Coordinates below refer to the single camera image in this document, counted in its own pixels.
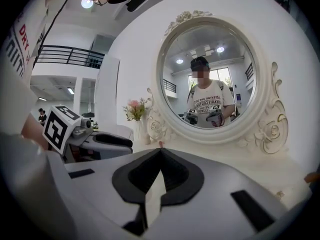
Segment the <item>handheld controller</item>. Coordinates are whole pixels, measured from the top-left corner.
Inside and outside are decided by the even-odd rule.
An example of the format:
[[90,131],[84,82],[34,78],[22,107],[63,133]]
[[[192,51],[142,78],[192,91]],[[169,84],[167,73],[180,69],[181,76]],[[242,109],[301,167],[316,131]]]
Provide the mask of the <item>handheld controller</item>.
[[184,113],[184,117],[193,126],[198,123],[198,112],[195,109],[189,109],[187,112]]
[[205,119],[207,122],[212,122],[214,127],[223,126],[225,123],[225,118],[222,113],[222,106],[221,105],[213,105],[209,109],[209,115]]

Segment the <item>window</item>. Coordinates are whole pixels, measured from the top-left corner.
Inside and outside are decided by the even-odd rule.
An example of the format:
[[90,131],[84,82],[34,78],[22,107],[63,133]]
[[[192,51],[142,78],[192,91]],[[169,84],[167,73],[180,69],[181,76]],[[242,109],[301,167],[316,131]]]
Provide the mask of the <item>window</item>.
[[[229,68],[227,67],[211,70],[210,79],[223,81],[227,86],[232,87]],[[197,83],[198,83],[197,78],[192,78],[192,75],[188,76],[189,91],[192,88],[192,86],[196,85]]]

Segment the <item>black metal railing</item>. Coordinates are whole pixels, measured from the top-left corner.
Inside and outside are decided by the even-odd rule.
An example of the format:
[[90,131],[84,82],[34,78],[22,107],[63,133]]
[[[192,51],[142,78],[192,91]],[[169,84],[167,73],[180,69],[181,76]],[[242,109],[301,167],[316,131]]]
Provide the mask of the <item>black metal railing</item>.
[[174,92],[174,93],[177,92],[177,86],[174,83],[163,79],[163,85],[164,85],[164,89],[171,91],[171,92]]
[[245,72],[246,74],[246,79],[250,79],[252,78],[252,76],[254,75],[254,68],[252,67],[252,63],[249,65],[248,69]]
[[59,45],[43,45],[35,63],[59,63],[100,69],[105,55],[92,50]]

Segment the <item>white mirror frame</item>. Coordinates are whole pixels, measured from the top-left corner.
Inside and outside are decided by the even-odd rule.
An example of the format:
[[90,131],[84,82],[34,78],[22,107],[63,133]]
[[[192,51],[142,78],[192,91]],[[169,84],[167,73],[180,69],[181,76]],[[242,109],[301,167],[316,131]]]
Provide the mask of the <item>white mirror frame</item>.
[[[168,98],[165,95],[164,91],[163,67],[167,52],[171,44],[180,34],[193,27],[217,24],[220,26],[225,26],[245,42],[253,56],[251,60],[252,64],[255,65],[255,81],[253,86],[253,96],[250,99],[248,107],[239,118],[237,118],[227,126],[216,129],[203,129],[191,126],[190,124],[184,122],[182,119],[178,118],[178,116],[173,112],[170,102],[168,101]],[[154,103],[159,114],[165,121],[166,127],[172,128],[172,130],[177,135],[187,138],[192,142],[208,145],[229,143],[242,137],[243,139],[240,140],[239,144],[243,147],[247,146],[248,143],[252,140],[257,140],[260,138],[260,136],[256,136],[253,138],[249,137],[249,140],[245,138],[249,132],[255,131],[254,128],[257,128],[257,131],[260,133],[261,124],[263,125],[264,129],[266,129],[265,124],[269,125],[270,123],[272,123],[272,125],[276,125],[280,122],[273,119],[264,119],[261,123],[262,117],[270,114],[270,110],[274,108],[274,103],[276,102],[274,100],[278,98],[277,101],[279,101],[280,103],[280,106],[278,106],[280,107],[280,112],[278,114],[284,116],[286,126],[282,125],[276,127],[278,131],[280,131],[280,128],[284,129],[285,133],[282,135],[285,136],[285,138],[281,138],[280,142],[283,144],[286,142],[288,135],[288,121],[285,117],[283,105],[279,97],[276,97],[278,95],[276,88],[277,85],[281,83],[281,81],[276,81],[276,83],[274,84],[273,78],[277,69],[272,70],[272,62],[268,62],[266,60],[265,53],[260,44],[249,32],[247,32],[245,26],[243,26],[239,22],[231,18],[226,18],[224,16],[212,15],[210,12],[203,12],[198,10],[195,10],[193,13],[188,11],[183,12],[176,18],[176,22],[170,23],[167,31],[165,32],[164,39],[161,41],[160,48],[156,54],[154,68],[155,70],[153,71],[152,75],[151,87]],[[271,138],[269,138],[268,136],[274,133],[275,127],[272,128],[272,133],[266,132],[264,135],[268,140],[271,140],[272,142],[272,136]],[[260,146],[260,142],[261,141],[258,141],[257,143],[256,141],[256,146]],[[265,145],[266,142],[262,143],[263,148],[261,149],[264,149],[264,151],[265,149],[268,149],[268,147],[265,148]]]

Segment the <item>recessed ceiling light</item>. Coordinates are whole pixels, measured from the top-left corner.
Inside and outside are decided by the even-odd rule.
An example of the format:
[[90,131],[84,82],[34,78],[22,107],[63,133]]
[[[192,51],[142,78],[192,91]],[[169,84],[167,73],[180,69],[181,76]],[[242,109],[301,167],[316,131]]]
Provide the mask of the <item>recessed ceiling light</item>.
[[92,7],[94,5],[94,1],[82,0],[81,1],[81,5],[82,5],[83,8],[89,9],[90,7]]
[[223,47],[219,47],[218,49],[216,49],[216,51],[218,53],[222,53],[224,50],[225,50],[225,48],[223,48]]
[[67,89],[68,89],[69,93],[75,94],[74,91],[70,87],[68,87]]

